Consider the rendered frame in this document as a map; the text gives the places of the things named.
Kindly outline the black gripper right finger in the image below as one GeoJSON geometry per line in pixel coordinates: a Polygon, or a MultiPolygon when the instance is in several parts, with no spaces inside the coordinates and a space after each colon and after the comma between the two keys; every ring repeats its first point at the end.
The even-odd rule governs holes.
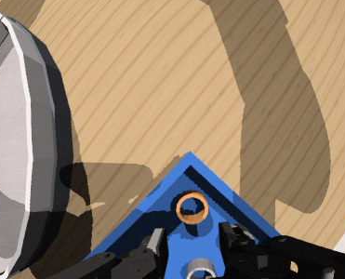
{"type": "Polygon", "coordinates": [[[219,247],[226,265],[223,279],[345,279],[345,253],[288,235],[257,246],[241,228],[219,222],[219,247]],[[291,261],[298,272],[290,270],[291,261]]]}

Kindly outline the bronze bushing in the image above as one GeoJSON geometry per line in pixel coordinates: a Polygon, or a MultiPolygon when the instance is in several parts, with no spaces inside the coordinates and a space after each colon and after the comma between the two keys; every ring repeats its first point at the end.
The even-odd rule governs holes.
{"type": "Polygon", "coordinates": [[[128,257],[129,257],[129,252],[124,253],[119,259],[128,258],[128,257]]]}
{"type": "Polygon", "coordinates": [[[182,193],[180,195],[180,197],[178,199],[176,211],[177,211],[178,217],[181,219],[181,221],[183,221],[187,224],[199,223],[205,219],[207,212],[208,212],[208,206],[207,206],[206,198],[204,197],[204,195],[202,193],[198,192],[197,190],[185,191],[184,193],[182,193]],[[186,198],[190,198],[190,197],[196,197],[204,203],[202,210],[199,213],[194,214],[194,215],[189,215],[189,214],[185,213],[181,209],[181,206],[180,206],[182,201],[184,201],[186,198]]]}

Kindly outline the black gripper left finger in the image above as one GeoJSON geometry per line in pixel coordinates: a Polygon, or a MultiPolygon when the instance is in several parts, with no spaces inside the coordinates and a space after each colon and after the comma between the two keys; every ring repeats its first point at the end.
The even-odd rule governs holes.
{"type": "Polygon", "coordinates": [[[46,279],[164,279],[168,261],[166,228],[154,229],[139,247],[125,259],[116,259],[112,252],[98,253],[46,279]]]}

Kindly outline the grey metal bushing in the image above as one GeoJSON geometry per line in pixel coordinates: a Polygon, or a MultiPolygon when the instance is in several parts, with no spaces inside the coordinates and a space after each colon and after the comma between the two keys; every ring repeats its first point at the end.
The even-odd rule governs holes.
{"type": "Polygon", "coordinates": [[[232,227],[239,227],[243,230],[243,232],[246,234],[246,237],[247,238],[251,238],[251,239],[254,239],[254,237],[252,236],[252,234],[250,233],[250,231],[247,229],[246,226],[244,226],[243,224],[233,224],[231,225],[232,227]]]}
{"type": "Polygon", "coordinates": [[[209,279],[213,277],[216,277],[215,269],[213,263],[209,259],[194,259],[189,263],[187,267],[187,279],[209,279]],[[210,272],[210,274],[200,278],[192,275],[194,272],[201,270],[208,271],[210,272]]]}

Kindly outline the blue crate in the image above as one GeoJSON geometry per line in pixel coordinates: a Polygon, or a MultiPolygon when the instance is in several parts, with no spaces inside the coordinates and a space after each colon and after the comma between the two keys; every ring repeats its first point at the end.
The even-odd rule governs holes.
{"type": "Polygon", "coordinates": [[[246,226],[258,246],[268,245],[272,237],[281,235],[189,151],[83,260],[101,252],[113,252],[119,259],[139,248],[142,239],[153,235],[154,229],[166,228],[169,258],[165,279],[187,279],[189,263],[200,258],[209,259],[216,277],[221,277],[225,266],[219,247],[219,222],[223,221],[246,226]],[[189,190],[197,190],[206,198],[208,214],[200,223],[187,224],[178,217],[178,199],[189,190]]]}

